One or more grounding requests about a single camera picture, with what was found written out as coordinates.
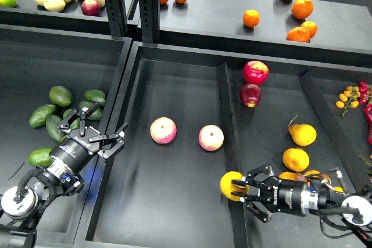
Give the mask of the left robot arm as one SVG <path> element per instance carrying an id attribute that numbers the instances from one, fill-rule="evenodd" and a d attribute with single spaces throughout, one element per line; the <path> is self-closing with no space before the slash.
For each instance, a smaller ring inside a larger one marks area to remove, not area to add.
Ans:
<path id="1" fill-rule="evenodd" d="M 59 123 L 66 137 L 49 153 L 51 164 L 30 170 L 18 185 L 1 195 L 1 214 L 11 218 L 10 223 L 1 225 L 1 247 L 34 247 L 36 227 L 51 203 L 82 191 L 80 172 L 96 155 L 106 160 L 124 148 L 128 124 L 123 123 L 113 134 L 101 134 L 85 123 L 96 110 L 97 103 L 73 109 Z"/>

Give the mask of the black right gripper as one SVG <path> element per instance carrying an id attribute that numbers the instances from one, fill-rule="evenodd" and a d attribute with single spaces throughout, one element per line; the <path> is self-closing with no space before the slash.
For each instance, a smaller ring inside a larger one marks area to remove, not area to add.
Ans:
<path id="1" fill-rule="evenodd" d="M 240 179 L 232 179 L 231 183 L 238 187 L 252 186 L 269 191 L 266 195 L 251 195 L 248 192 L 231 191 L 233 197 L 245 204 L 245 208 L 262 223 L 271 220 L 273 213 L 281 212 L 304 217 L 306 210 L 301 194 L 307 189 L 307 184 L 301 181 L 279 179 L 274 175 L 271 164 L 264 164 L 247 172 Z"/>

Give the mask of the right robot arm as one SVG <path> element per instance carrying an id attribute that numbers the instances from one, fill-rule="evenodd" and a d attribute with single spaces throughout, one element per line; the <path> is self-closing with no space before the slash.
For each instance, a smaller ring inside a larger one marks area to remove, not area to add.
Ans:
<path id="1" fill-rule="evenodd" d="M 245 203 L 246 209 L 263 223 L 273 213 L 319 217 L 320 226 L 328 225 L 346 237 L 354 234 L 366 247 L 371 247 L 371 186 L 359 193 L 338 191 L 323 174 L 310 174 L 305 181 L 294 181 L 274 175 L 272 166 L 262 165 L 239 179 L 229 179 L 230 191 Z"/>

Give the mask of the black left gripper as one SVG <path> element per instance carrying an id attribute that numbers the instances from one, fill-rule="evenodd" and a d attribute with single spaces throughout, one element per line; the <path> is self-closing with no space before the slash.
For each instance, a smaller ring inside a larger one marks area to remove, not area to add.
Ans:
<path id="1" fill-rule="evenodd" d="M 58 127 L 69 135 L 50 152 L 53 163 L 48 168 L 54 176 L 62 177 L 66 173 L 77 176 L 96 154 L 106 160 L 115 157 L 124 148 L 128 123 L 123 123 L 115 133 L 105 135 L 91 126 L 85 127 L 86 119 L 98 109 L 99 105 L 95 102 L 83 110 L 71 109 L 62 118 Z M 71 125 L 77 119 L 80 120 L 79 129 L 72 130 Z"/>

